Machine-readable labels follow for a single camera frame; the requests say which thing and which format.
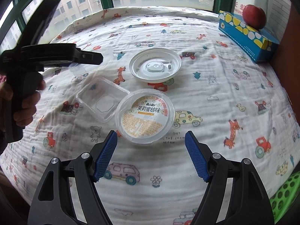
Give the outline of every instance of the blue gripper pad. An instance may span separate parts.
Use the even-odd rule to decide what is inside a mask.
[[[203,178],[205,182],[208,182],[209,174],[207,171],[207,162],[204,156],[202,155],[201,151],[199,150],[197,143],[194,141],[193,137],[189,132],[185,134],[184,142],[198,176],[200,178]]]
[[[94,179],[98,182],[107,169],[107,166],[112,158],[115,148],[118,143],[117,133],[113,132],[103,147],[100,155],[95,162],[95,171],[93,174]]]

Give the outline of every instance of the human hand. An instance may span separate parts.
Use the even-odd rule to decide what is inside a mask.
[[[37,90],[42,91],[45,89],[45,86],[45,81],[42,80]],[[0,129],[3,132],[5,132],[3,99],[10,101],[12,98],[13,91],[10,85],[7,82],[0,83]],[[22,110],[15,112],[13,115],[13,119],[16,121],[18,126],[27,126],[32,122],[32,116],[36,112],[35,105],[38,103],[40,98],[40,93],[36,92],[22,101]]]

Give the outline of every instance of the white blanket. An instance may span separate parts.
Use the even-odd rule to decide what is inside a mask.
[[[47,87],[34,121],[0,160],[24,199],[31,203],[51,158],[76,158],[103,141],[111,129],[117,130],[113,120],[98,122],[76,102],[76,94],[99,76],[129,91],[164,90],[179,122],[150,146],[118,138],[110,162],[114,177],[131,173],[136,182],[130,185],[113,177],[96,183],[114,224],[179,225],[193,218],[207,184],[197,176],[185,148],[188,130],[226,159],[251,159],[272,196],[299,162],[299,126],[272,67],[254,64],[218,30],[218,20],[213,13],[189,8],[123,7],[69,25],[53,43],[76,43],[83,50],[102,53],[104,62],[44,72]],[[173,84],[148,85],[131,75],[131,58],[151,47],[182,56]],[[72,184],[77,216],[84,221],[74,180]],[[219,219],[227,211],[230,185]]]

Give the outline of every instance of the red apple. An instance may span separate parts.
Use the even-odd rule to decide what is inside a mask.
[[[247,25],[257,30],[264,28],[267,22],[264,10],[251,4],[244,7],[243,19]]]

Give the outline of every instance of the tissue box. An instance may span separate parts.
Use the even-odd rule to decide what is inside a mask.
[[[276,51],[279,41],[268,31],[246,25],[243,17],[224,11],[219,12],[219,30],[246,52],[254,63],[266,62]]]

